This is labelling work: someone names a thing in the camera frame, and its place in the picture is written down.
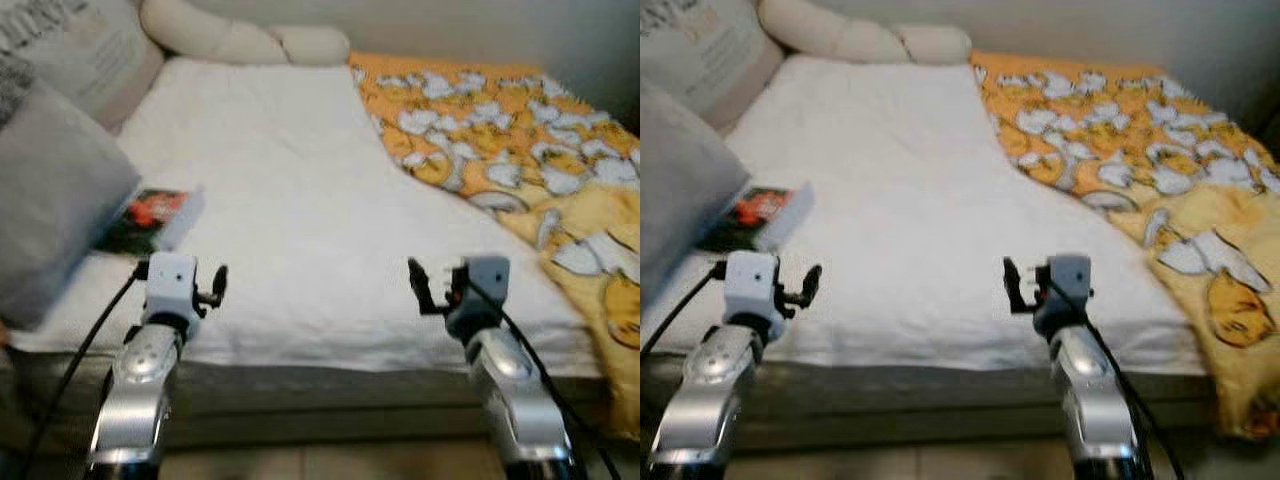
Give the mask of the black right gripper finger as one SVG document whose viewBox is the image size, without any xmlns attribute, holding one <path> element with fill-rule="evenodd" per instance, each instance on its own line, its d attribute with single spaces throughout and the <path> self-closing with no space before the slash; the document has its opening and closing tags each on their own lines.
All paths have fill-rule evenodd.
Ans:
<svg viewBox="0 0 1280 480">
<path fill-rule="evenodd" d="M 425 268 L 415 257 L 407 257 L 410 288 L 417 303 L 420 315 L 434 315 L 435 303 L 430 292 L 430 279 Z"/>
<path fill-rule="evenodd" d="M 1016 264 L 1010 257 L 1002 257 L 1004 288 L 1007 294 L 1011 314 L 1028 314 L 1029 305 L 1021 296 L 1021 275 Z"/>
</svg>

